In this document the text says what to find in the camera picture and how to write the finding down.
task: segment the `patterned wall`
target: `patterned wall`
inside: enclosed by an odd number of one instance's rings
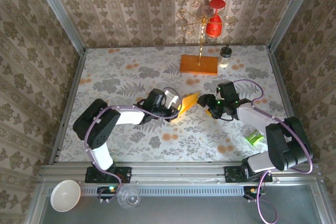
[[[77,61],[46,0],[0,0],[0,223],[24,220]]]
[[[175,13],[187,9],[194,14],[194,1],[210,0],[61,0],[87,48],[198,44],[200,27],[185,35],[181,26],[192,19]],[[209,43],[266,44],[289,0],[225,0],[224,15],[231,25]]]
[[[336,209],[336,0],[304,0],[276,51]]]

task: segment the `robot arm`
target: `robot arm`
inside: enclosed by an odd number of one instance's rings
[[[172,103],[176,103],[178,99],[177,95],[170,93],[168,90],[163,92],[159,89],[153,89],[147,99],[133,107],[116,106],[114,109],[106,110],[93,126],[87,139],[89,146],[87,151],[89,156],[93,158],[94,165],[98,169],[113,173],[115,164],[106,144],[113,128],[119,124],[145,124],[152,119],[157,119],[156,116],[171,117],[166,119],[170,122],[178,116],[178,110],[171,107]],[[73,130],[81,140],[85,139],[88,128],[100,111],[106,107],[108,107],[106,102],[96,99],[76,120]]]
[[[268,151],[247,157],[242,161],[241,169],[246,178],[264,170],[287,170],[307,161],[307,157],[293,136],[272,116],[261,109],[253,108],[248,99],[239,99],[232,82],[220,83],[217,96],[205,94],[197,103],[208,108],[208,113],[215,119],[221,119],[223,114],[244,124],[252,125],[266,136]],[[310,157],[312,151],[300,121],[296,117],[280,119],[301,139]]]

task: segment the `green object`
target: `green object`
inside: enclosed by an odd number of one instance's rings
[[[250,136],[247,136],[245,138],[253,146],[259,143],[260,140],[264,139],[264,137],[257,130],[255,130]]]

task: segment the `jar lid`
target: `jar lid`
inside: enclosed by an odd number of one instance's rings
[[[222,56],[223,58],[230,58],[231,54],[232,54],[232,49],[229,48],[229,46],[226,47],[222,47],[221,51],[220,51],[220,56]]]

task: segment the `wooden base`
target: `wooden base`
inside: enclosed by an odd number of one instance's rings
[[[180,72],[217,75],[217,57],[202,56],[198,65],[198,55],[182,55]]]

